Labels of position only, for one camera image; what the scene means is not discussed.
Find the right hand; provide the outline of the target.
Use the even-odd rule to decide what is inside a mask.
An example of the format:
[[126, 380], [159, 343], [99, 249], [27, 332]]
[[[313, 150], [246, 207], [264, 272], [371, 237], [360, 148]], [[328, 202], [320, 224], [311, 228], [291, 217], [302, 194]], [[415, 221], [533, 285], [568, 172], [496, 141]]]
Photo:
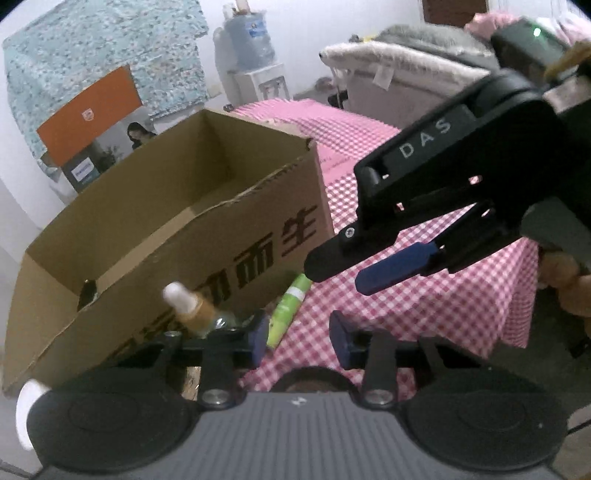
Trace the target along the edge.
[[590, 274], [583, 272], [579, 262], [571, 255], [555, 251], [542, 254], [539, 263], [539, 281], [558, 294], [561, 308], [583, 320], [587, 338], [590, 337]]

